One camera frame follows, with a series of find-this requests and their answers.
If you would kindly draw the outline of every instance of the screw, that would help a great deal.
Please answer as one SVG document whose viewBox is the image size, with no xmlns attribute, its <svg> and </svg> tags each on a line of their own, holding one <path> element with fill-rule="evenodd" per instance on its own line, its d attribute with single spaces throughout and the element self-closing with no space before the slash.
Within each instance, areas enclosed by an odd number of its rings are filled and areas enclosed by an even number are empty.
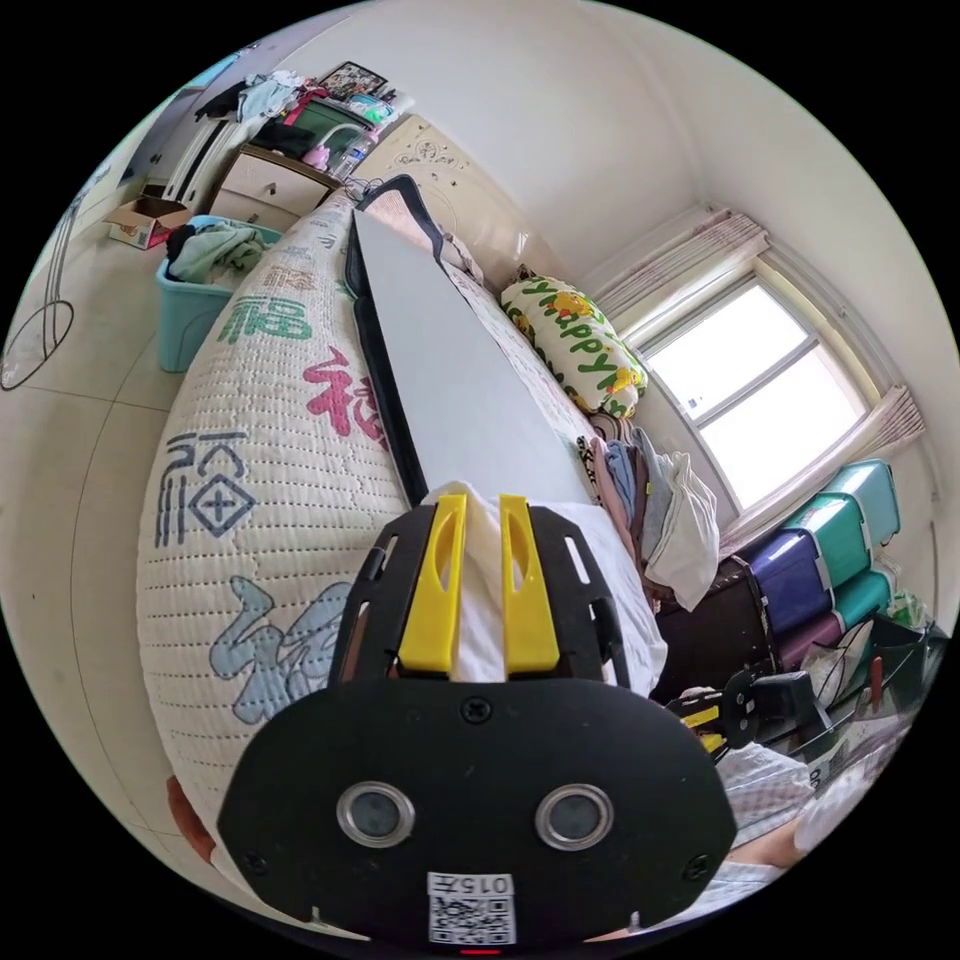
<svg viewBox="0 0 960 960">
<path fill-rule="evenodd" d="M 683 868 L 683 879 L 689 883 L 696 883 L 702 880 L 710 870 L 710 857 L 703 853 L 699 857 L 694 857 Z"/>
<path fill-rule="evenodd" d="M 243 855 L 243 862 L 247 869 L 255 876 L 266 876 L 267 861 L 264 860 L 259 853 L 245 853 Z"/>
<path fill-rule="evenodd" d="M 467 723 L 486 723 L 493 715 L 493 707 L 483 697 L 469 697 L 460 704 L 460 716 Z"/>
</svg>

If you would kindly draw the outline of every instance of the water bottle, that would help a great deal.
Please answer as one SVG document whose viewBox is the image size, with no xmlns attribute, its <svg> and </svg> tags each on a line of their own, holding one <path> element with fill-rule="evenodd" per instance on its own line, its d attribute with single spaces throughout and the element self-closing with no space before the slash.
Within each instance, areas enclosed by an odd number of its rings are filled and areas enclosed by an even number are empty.
<svg viewBox="0 0 960 960">
<path fill-rule="evenodd" d="M 376 146 L 376 143 L 376 136 L 369 131 L 364 130 L 357 134 L 347 149 L 343 151 L 343 156 L 331 171 L 332 175 L 337 180 L 345 180 L 356 170 L 366 155 Z"/>
</svg>

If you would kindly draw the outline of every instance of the wooden cabinet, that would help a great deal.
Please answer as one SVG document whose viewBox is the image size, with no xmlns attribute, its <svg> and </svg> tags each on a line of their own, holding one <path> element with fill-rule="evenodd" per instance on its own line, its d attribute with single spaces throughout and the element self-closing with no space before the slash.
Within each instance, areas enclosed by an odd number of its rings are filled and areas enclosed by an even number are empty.
<svg viewBox="0 0 960 960">
<path fill-rule="evenodd" d="M 210 213 L 285 232 L 339 186 L 305 163 L 245 146 L 226 172 Z"/>
</svg>

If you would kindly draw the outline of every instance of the pink chinese character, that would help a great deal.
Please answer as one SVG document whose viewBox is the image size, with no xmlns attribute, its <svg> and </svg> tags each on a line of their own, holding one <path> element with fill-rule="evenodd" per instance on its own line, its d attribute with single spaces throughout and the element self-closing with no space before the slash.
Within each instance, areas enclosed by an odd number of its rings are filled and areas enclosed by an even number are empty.
<svg viewBox="0 0 960 960">
<path fill-rule="evenodd" d="M 333 353 L 332 360 L 325 360 L 314 367 L 308 367 L 303 371 L 303 379 L 307 383 L 325 383 L 327 389 L 314 397 L 308 404 L 307 409 L 315 416 L 329 414 L 333 423 L 334 430 L 341 437 L 350 436 L 350 417 L 348 415 L 348 404 L 353 397 L 350 394 L 350 387 L 353 384 L 353 378 L 345 370 L 329 370 L 327 367 L 346 367 L 347 358 L 336 348 L 331 347 Z"/>
<path fill-rule="evenodd" d="M 325 360 L 316 366 L 308 367 L 303 372 L 303 379 L 308 383 L 325 383 L 327 389 L 318 397 L 314 397 L 307 409 L 314 416 L 328 414 L 334 429 L 341 437 L 350 436 L 350 407 L 353 407 L 353 420 L 356 425 L 371 439 L 380 444 L 384 450 L 389 450 L 387 439 L 383 432 L 380 414 L 369 377 L 361 377 L 360 384 L 353 385 L 353 378 L 346 370 L 331 370 L 330 367 L 347 367 L 347 358 L 336 348 L 330 347 L 332 360 Z"/>
<path fill-rule="evenodd" d="M 384 450 L 389 450 L 387 438 L 384 436 L 383 426 L 380 422 L 380 413 L 377 410 L 377 401 L 373 395 L 373 388 L 370 386 L 370 378 L 361 377 L 360 384 L 361 386 L 357 387 L 353 393 L 356 401 L 353 405 L 353 419 L 371 440 L 376 440 Z M 364 416 L 364 408 L 370 411 L 369 416 Z"/>
</svg>

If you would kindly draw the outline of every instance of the carved headboard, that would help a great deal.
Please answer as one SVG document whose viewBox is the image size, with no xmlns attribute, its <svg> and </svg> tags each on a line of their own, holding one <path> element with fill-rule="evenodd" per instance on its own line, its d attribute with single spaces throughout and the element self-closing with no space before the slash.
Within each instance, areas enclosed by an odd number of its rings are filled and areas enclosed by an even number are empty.
<svg viewBox="0 0 960 960">
<path fill-rule="evenodd" d="M 457 144 L 416 114 L 384 137 L 353 176 L 389 180 L 400 173 L 413 177 L 442 229 L 470 248 L 493 289 L 502 289 L 520 263 L 564 275 L 526 214 Z"/>
</svg>

